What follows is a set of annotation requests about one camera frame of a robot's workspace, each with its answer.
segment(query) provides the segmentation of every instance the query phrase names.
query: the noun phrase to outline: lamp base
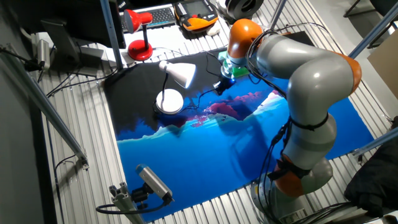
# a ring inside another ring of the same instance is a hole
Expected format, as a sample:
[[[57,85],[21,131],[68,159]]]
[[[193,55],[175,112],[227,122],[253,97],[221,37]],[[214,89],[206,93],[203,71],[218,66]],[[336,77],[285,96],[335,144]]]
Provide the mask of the lamp base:
[[[164,90],[164,100],[162,100],[162,98],[163,92],[160,92],[156,97],[156,106],[165,114],[177,114],[184,105],[182,95],[177,90]]]
[[[148,49],[145,48],[144,40],[135,40],[129,45],[129,56],[137,61],[145,61],[152,56],[153,49],[148,43]]]

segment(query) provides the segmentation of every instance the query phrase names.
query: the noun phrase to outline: desk lamp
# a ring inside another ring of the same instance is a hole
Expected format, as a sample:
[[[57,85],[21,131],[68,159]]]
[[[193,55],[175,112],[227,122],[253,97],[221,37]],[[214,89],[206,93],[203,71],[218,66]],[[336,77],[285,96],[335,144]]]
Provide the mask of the desk lamp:
[[[152,46],[148,43],[147,25],[152,22],[152,14],[149,12],[136,13],[130,9],[124,10],[124,20],[127,30],[130,34],[137,31],[142,25],[144,40],[135,40],[131,42],[128,48],[129,56],[138,61],[144,61],[152,56]]]
[[[163,90],[156,97],[156,106],[165,114],[177,114],[182,109],[184,100],[181,93],[173,89],[165,89],[169,74],[182,87],[188,88],[196,72],[196,65],[190,63],[176,63],[161,61],[159,68],[166,73]]]

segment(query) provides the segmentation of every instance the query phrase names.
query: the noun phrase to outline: table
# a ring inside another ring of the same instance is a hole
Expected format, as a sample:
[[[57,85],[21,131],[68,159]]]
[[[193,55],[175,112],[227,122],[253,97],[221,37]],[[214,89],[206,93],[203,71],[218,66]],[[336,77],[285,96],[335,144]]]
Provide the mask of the table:
[[[262,26],[268,25],[277,5],[276,0],[265,0],[263,6],[256,12],[253,20]],[[276,28],[284,24],[296,24],[300,22],[316,22],[323,24],[319,15],[315,12],[307,0],[287,1],[285,9],[280,15]],[[201,50],[220,48],[228,44],[229,27],[220,19],[221,32],[214,36],[202,36],[192,34],[189,40],[181,42],[178,28],[168,27],[150,31],[150,43],[164,42],[164,37],[170,40],[167,48],[178,49],[183,54],[193,54]],[[320,48],[339,52],[338,46],[324,31],[316,27],[299,27],[288,29],[290,32],[306,31],[313,43]],[[90,47],[103,49],[98,44]],[[156,62],[162,59],[173,58],[176,54],[166,50],[155,50],[154,56],[148,62]],[[108,74],[109,64],[104,64],[104,69],[98,72],[99,77]],[[54,77],[44,76],[40,87],[45,93],[55,88],[64,78],[65,74]],[[71,83],[91,80],[93,78],[75,77],[69,78]],[[381,136],[389,128],[388,122],[382,117],[376,101],[371,97],[371,91],[367,91],[363,84],[350,96],[350,100],[364,120],[374,137]],[[101,88],[101,83],[91,82],[77,85],[72,89],[64,89],[50,99],[64,122],[67,124],[77,141],[83,146],[90,163],[90,168],[85,171],[74,168],[72,162],[62,164],[57,170],[60,182],[62,211],[65,223],[128,223],[124,216],[107,216],[95,212],[95,207],[105,203],[111,203],[111,195],[108,192],[110,185],[118,185],[125,180],[121,168],[118,148],[113,134],[113,124],[110,119],[108,103]],[[52,125],[47,126],[43,116],[47,153],[49,165],[54,166],[58,161],[73,155],[70,148],[61,139]],[[364,155],[369,159],[373,151]],[[343,202],[343,191],[354,173],[360,168],[359,164],[351,161],[348,156],[342,156],[332,160],[335,175],[322,189],[302,197],[307,201],[308,214],[314,210],[326,207],[336,202]],[[52,185],[55,189],[54,172],[51,171]],[[57,210],[58,222],[61,223],[60,204],[56,191],[53,192]],[[154,223],[260,223],[262,214],[254,207],[250,199],[250,188],[242,187],[238,190],[214,198],[200,205],[187,208],[169,215]]]

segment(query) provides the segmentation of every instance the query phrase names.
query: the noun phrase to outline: white desk lamp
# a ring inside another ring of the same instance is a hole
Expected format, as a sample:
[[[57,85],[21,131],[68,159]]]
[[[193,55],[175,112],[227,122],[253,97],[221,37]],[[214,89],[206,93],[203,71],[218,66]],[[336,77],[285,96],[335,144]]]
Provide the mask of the white desk lamp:
[[[163,90],[156,97],[156,106],[165,114],[177,114],[184,104],[181,93],[173,89],[165,89],[169,74],[182,87],[188,88],[196,73],[196,65],[190,63],[176,63],[161,61],[159,68],[166,73]]]

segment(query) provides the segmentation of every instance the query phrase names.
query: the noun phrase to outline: keyboard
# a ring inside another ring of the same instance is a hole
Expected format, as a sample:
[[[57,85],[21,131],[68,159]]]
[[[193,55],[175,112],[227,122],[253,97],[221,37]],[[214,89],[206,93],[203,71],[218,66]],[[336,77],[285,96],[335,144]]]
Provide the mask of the keyboard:
[[[140,11],[138,13],[149,12],[152,14],[153,20],[147,25],[148,28],[156,28],[161,26],[166,26],[174,24],[176,22],[174,12],[169,7],[162,9],[153,9],[148,11]],[[120,17],[122,21],[122,28],[124,33],[128,33],[126,22],[124,21],[124,16]]]

